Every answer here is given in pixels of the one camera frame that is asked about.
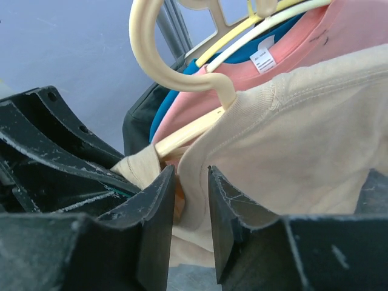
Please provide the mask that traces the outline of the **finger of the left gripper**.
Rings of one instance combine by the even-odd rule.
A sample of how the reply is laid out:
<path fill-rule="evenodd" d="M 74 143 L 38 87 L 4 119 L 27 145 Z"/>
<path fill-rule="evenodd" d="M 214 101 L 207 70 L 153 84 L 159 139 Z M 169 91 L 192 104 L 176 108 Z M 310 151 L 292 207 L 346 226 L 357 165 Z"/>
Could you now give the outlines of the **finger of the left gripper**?
<path fill-rule="evenodd" d="M 78 158 L 110 170 L 124 157 L 89 130 L 52 85 L 6 96 L 1 104 L 7 101 L 48 139 Z"/>
<path fill-rule="evenodd" d="M 45 166 L 1 142 L 1 211 L 104 214 L 133 196 Z"/>

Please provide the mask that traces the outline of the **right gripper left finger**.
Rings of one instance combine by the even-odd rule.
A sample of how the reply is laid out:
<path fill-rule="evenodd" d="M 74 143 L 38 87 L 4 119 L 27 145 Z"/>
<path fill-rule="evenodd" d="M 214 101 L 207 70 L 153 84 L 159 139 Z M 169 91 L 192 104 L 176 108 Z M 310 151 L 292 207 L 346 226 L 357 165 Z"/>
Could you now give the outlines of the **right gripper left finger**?
<path fill-rule="evenodd" d="M 1 214 L 2 290 L 165 290 L 175 171 L 99 219 Z"/>

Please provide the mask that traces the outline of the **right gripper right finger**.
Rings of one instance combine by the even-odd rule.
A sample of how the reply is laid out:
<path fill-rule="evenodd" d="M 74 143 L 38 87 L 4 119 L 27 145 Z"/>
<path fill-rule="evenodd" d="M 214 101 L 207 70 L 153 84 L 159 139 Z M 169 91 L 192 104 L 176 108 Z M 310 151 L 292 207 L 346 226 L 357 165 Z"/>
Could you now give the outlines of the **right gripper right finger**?
<path fill-rule="evenodd" d="M 371 171 L 353 215 L 276 215 L 208 171 L 223 290 L 386 290 L 387 177 Z"/>

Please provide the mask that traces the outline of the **beige t shirt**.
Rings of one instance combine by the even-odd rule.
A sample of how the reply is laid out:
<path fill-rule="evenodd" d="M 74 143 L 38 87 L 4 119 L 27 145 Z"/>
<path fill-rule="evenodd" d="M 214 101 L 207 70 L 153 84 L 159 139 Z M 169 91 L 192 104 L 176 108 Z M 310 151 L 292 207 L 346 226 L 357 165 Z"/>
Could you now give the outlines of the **beige t shirt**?
<path fill-rule="evenodd" d="M 170 266 L 214 266 L 208 166 L 277 214 L 353 213 L 387 173 L 387 45 L 282 73 L 239 92 L 177 166 L 185 207 Z"/>

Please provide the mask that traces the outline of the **pale peach plastic hanger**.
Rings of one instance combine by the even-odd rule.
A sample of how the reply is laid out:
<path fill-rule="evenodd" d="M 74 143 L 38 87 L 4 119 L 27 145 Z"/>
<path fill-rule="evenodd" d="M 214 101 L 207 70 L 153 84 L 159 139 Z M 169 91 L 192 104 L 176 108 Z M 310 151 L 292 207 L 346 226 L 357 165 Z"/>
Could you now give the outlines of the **pale peach plastic hanger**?
<path fill-rule="evenodd" d="M 193 138 L 207 131 L 236 99 L 232 80 L 220 73 L 189 76 L 172 70 L 160 57 L 155 44 L 155 24 L 162 1 L 133 1 L 129 17 L 129 36 L 133 54 L 143 71 L 158 84 L 180 92 L 214 90 L 221 107 L 212 110 L 175 131 L 154 145 L 160 160 L 174 158 Z"/>

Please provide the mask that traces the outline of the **cream plastic hanger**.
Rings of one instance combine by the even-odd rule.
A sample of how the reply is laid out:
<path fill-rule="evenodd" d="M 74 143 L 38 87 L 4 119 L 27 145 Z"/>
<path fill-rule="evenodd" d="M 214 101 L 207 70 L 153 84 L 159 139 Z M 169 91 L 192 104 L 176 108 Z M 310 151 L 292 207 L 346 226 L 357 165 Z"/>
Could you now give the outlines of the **cream plastic hanger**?
<path fill-rule="evenodd" d="M 278 3 L 278 6 L 280 7 L 279 11 L 276 11 L 272 16 L 266 17 L 263 22 L 261 22 L 255 28 L 251 29 L 251 31 L 240 37 L 230 47 L 225 49 L 219 56 L 212 60 L 207 65 L 207 73 L 213 72 L 229 56 L 231 56 L 246 43 L 257 37 L 258 35 L 262 34 L 266 30 L 308 10 L 329 5 L 331 2 L 331 0 L 280 1 Z"/>

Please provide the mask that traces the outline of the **pink t shirt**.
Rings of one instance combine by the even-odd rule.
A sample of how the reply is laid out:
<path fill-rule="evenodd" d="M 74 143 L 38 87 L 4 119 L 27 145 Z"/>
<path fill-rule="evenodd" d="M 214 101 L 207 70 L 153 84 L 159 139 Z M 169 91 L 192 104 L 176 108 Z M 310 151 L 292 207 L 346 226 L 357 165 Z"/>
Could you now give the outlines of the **pink t shirt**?
<path fill-rule="evenodd" d="M 247 61 L 222 63 L 215 71 L 227 75 L 235 90 L 244 91 L 280 73 L 385 44 L 387 1 L 332 1 L 303 14 L 267 50 L 258 50 L 262 42 L 249 42 Z M 214 90 L 166 97 L 152 123 L 150 143 L 156 144 L 220 105 Z"/>

